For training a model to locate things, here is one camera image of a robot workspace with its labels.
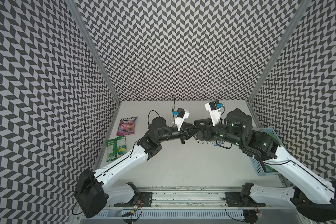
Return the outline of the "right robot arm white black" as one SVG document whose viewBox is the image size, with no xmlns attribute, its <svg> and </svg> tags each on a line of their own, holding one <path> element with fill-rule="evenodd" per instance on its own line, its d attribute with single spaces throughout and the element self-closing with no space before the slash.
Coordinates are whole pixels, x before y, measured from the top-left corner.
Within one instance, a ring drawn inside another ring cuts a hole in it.
<svg viewBox="0 0 336 224">
<path fill-rule="evenodd" d="M 199 119 L 194 124 L 203 134 L 203 139 L 217 138 L 228 142 L 251 158 L 275 169 L 288 179 L 292 187 L 264 187 L 246 183 L 240 193 L 244 203 L 275 204 L 291 207 L 303 216 L 316 222 L 336 219 L 336 181 L 327 181 L 312 172 L 278 140 L 268 133 L 253 130 L 251 116 L 240 109 L 227 113 L 211 112 L 208 119 Z"/>
</svg>

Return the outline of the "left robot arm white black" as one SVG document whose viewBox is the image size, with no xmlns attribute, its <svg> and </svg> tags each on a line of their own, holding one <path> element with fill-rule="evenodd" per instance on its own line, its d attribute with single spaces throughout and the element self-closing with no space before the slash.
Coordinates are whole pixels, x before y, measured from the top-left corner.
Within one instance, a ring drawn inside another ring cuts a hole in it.
<svg viewBox="0 0 336 224">
<path fill-rule="evenodd" d="M 113 198 L 109 190 L 114 183 L 130 170 L 155 156 L 162 148 L 161 142 L 179 139 L 184 144 L 199 132 L 194 124 L 186 122 L 183 122 L 181 127 L 169 127 L 162 117 L 154 118 L 147 128 L 133 149 L 122 157 L 105 167 L 95 171 L 86 169 L 80 174 L 74 197 L 87 218 L 92 218 L 103 210 L 107 201 Z"/>
</svg>

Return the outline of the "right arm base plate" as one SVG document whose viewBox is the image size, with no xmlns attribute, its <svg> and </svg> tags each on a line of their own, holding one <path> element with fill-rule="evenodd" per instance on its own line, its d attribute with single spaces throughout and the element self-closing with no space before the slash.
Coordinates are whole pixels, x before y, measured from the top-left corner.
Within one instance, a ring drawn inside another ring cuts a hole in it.
<svg viewBox="0 0 336 224">
<path fill-rule="evenodd" d="M 265 203 L 257 203 L 248 195 L 240 195 L 240 192 L 226 192 L 225 200 L 228 207 L 266 207 Z"/>
</svg>

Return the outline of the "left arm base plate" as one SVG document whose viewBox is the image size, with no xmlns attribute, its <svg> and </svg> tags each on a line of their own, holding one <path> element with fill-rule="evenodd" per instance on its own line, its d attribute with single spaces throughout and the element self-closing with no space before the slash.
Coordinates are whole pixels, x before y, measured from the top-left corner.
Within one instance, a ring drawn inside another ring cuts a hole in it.
<svg viewBox="0 0 336 224">
<path fill-rule="evenodd" d="M 134 207 L 135 205 L 142 205 L 142 207 L 151 207 L 153 192 L 139 192 L 135 193 L 130 201 L 127 203 L 116 203 L 114 207 Z"/>
</svg>

